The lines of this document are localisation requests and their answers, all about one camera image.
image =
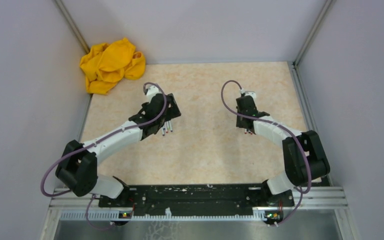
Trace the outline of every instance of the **marker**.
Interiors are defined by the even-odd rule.
[[[168,126],[170,127],[170,132],[173,132],[173,125],[172,125],[172,121],[168,121]]]

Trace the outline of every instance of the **gray floor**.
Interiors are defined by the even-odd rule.
[[[108,226],[108,222],[93,222]],[[279,228],[262,222],[129,222],[108,231],[91,228],[85,221],[60,221],[55,240],[340,240],[333,210],[301,210]]]

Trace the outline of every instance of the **crumpled yellow towel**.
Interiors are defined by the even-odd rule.
[[[146,59],[142,52],[135,52],[135,45],[127,38],[111,44],[93,45],[80,60],[90,94],[108,94],[123,78],[136,80],[145,72]]]

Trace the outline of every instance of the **wooden tabletop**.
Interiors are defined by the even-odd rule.
[[[109,95],[92,97],[82,140],[99,137],[136,114],[147,101],[145,82],[173,93],[182,116],[172,121],[173,132],[121,149],[98,172],[134,185],[260,183],[279,174],[282,150],[262,136],[244,134],[223,106],[221,87],[231,79],[256,92],[259,111],[306,130],[286,62],[147,65],[141,79],[123,79]],[[224,96],[234,109],[238,87],[229,84]]]

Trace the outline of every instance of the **white wall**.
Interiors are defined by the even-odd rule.
[[[384,239],[384,1],[338,0],[299,71],[361,239]]]
[[[292,61],[324,0],[64,0],[86,42],[128,37],[150,64]]]
[[[78,137],[88,102],[83,54],[51,0],[0,1],[0,239],[40,236],[41,177]]]

